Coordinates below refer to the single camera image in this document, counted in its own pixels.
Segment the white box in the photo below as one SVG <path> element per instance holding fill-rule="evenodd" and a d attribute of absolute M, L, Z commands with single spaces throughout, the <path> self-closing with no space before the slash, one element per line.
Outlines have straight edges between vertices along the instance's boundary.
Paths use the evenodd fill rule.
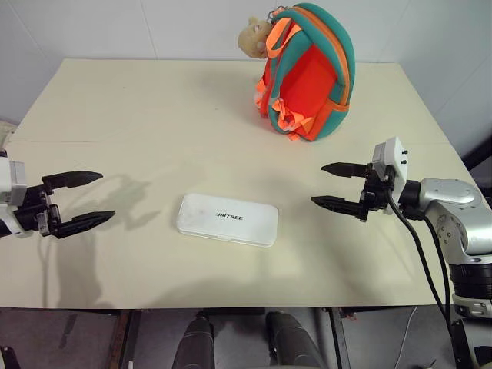
<path fill-rule="evenodd" d="M 181 233 L 272 246 L 277 238 L 278 209 L 271 205 L 187 194 L 179 209 L 177 226 Z"/>

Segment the beige tabletop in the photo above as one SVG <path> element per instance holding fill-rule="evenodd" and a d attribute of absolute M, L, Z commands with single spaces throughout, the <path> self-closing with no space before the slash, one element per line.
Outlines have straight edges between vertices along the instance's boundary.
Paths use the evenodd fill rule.
<path fill-rule="evenodd" d="M 329 137 L 291 142 L 252 101 L 255 61 L 65 60 L 8 145 L 28 183 L 92 170 L 105 177 L 52 196 L 63 219 L 116 210 L 70 238 L 0 239 L 0 306 L 195 308 L 433 304 L 411 236 L 395 217 L 367 223 L 310 196 L 357 201 L 364 180 L 320 170 L 367 163 L 398 135 L 409 178 L 473 183 L 398 64 L 358 64 L 351 110 Z M 270 248 L 180 234 L 190 192 L 272 204 Z M 438 289 L 425 224 L 415 222 Z"/>

